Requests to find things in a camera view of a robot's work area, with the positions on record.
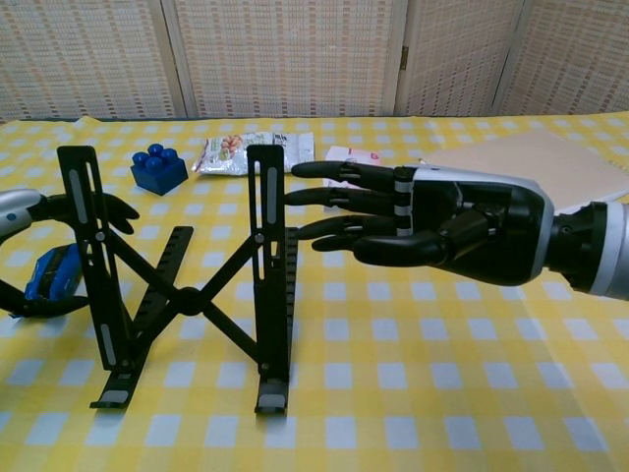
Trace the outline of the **pink white wet wipes pack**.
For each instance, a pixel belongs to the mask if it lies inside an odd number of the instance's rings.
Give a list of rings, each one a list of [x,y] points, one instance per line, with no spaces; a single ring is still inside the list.
[[[338,178],[323,178],[322,183],[325,188],[350,188],[359,189],[358,185],[352,184],[347,180],[347,177],[351,179],[357,179],[357,173],[354,170],[356,164],[367,164],[379,166],[381,159],[375,152],[358,149],[355,147],[340,147],[332,146],[327,151],[325,161],[339,161],[342,162],[340,170],[337,172]]]

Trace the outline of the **tan cover paper pad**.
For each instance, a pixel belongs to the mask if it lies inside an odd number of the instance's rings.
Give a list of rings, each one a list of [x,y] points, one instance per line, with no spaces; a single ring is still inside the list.
[[[557,213],[629,195],[629,172],[556,135],[534,131],[441,149],[422,164],[520,177],[537,182]]]

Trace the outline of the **woven beige folding screen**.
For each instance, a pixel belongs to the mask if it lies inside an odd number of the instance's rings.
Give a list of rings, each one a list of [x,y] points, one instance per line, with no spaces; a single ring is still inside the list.
[[[0,0],[0,123],[615,111],[629,0]]]

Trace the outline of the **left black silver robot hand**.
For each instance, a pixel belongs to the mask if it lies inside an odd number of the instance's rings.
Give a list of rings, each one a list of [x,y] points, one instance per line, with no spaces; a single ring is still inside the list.
[[[109,222],[124,234],[132,234],[130,220],[138,219],[140,214],[114,195],[104,194],[103,199]],[[0,192],[0,246],[36,221],[56,220],[74,227],[70,208],[65,194],[46,197],[33,189]],[[87,304],[88,298],[84,296],[72,296],[67,301],[30,301],[23,291],[0,278],[0,309],[14,318],[54,318]]]

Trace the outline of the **yellow white checked tablecloth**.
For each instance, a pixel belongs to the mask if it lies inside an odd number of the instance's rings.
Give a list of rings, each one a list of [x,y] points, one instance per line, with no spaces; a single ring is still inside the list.
[[[544,130],[629,168],[629,112],[497,118],[0,122],[0,190],[62,190],[56,149],[96,149],[104,189],[135,207],[129,243],[156,262],[195,229],[178,275],[202,286],[249,232],[243,178],[143,192],[132,154],[186,160],[212,137],[311,132],[315,149],[388,165]],[[0,312],[0,472],[629,472],[629,303],[547,273],[499,288],[425,267],[299,250],[286,416],[254,411],[257,367],[203,317],[156,339],[128,409],[98,411],[107,375],[88,311]]]

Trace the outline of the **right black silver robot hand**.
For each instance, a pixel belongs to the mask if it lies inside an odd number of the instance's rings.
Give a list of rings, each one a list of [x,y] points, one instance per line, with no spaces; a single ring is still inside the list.
[[[544,266],[554,209],[532,181],[419,164],[295,165],[333,187],[286,195],[288,206],[343,209],[298,231],[319,252],[349,251],[371,266],[430,266],[485,283],[524,284]]]

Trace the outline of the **white snack bag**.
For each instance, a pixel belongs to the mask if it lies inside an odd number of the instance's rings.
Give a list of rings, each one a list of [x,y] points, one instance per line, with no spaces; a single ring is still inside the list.
[[[205,175],[245,175],[248,171],[247,147],[253,145],[281,146],[286,173],[294,165],[315,160],[313,133],[245,133],[207,139],[200,157],[192,165],[192,171]]]

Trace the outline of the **blue cookie packet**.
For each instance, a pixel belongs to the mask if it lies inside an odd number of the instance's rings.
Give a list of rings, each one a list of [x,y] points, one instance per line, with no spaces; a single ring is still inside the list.
[[[85,307],[88,298],[76,295],[82,277],[76,243],[49,250],[35,263],[21,308],[10,311],[9,316],[14,319],[50,319]]]

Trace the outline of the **blue toy building block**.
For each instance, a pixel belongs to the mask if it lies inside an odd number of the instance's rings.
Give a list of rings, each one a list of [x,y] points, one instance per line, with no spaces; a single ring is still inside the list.
[[[178,152],[162,144],[152,144],[147,151],[132,155],[131,171],[136,185],[163,196],[188,179],[186,163]]]

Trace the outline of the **black folding laptop stand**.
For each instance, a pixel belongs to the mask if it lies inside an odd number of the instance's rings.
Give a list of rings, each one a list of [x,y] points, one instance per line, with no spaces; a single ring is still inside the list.
[[[298,241],[295,228],[285,223],[283,148],[247,148],[250,235],[202,288],[174,284],[192,227],[175,227],[158,264],[151,265],[110,228],[113,213],[106,207],[94,148],[63,146],[57,155],[101,361],[109,373],[91,407],[126,408],[157,336],[179,315],[202,315],[256,362],[256,413],[285,413]],[[213,302],[245,264],[253,266],[254,336]]]

